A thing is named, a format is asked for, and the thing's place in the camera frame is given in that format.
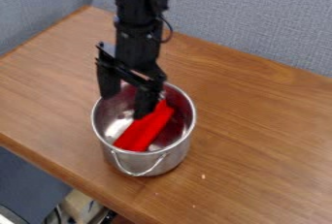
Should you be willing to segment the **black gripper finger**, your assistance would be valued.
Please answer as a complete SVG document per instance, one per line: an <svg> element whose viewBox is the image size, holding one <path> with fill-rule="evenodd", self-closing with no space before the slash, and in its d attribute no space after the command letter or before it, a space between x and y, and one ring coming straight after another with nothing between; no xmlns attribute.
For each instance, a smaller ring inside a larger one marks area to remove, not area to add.
<svg viewBox="0 0 332 224"><path fill-rule="evenodd" d="M97 83L100 95L104 99L111 98L120 91L120 77L116 72L104 65L97 64Z"/></svg>
<svg viewBox="0 0 332 224"><path fill-rule="evenodd" d="M133 118L141 119L149 114L159 102L163 86L160 84L154 87L137 87L133 103Z"/></svg>

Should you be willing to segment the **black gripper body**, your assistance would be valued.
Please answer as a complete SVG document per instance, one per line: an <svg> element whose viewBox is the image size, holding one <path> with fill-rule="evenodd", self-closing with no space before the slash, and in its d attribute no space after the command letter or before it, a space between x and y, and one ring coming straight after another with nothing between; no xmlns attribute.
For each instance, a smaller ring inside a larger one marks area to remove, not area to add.
<svg viewBox="0 0 332 224"><path fill-rule="evenodd" d="M156 65L162 40L163 21L145 25L113 23L115 45L99 42L97 64L112 69L120 80L136 87L154 87L163 84L166 74Z"/></svg>

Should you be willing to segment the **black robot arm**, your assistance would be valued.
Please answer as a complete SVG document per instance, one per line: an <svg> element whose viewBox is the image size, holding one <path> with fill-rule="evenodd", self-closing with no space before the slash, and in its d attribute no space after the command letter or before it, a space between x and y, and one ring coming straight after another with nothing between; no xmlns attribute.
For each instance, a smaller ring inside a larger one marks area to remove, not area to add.
<svg viewBox="0 0 332 224"><path fill-rule="evenodd" d="M140 119L155 110L167 79L156 58L168 41L162 36L168 0L115 0L115 6L115 44L97 43L99 90L108 99L120 92L123 81L131 83L136 87L133 118Z"/></svg>

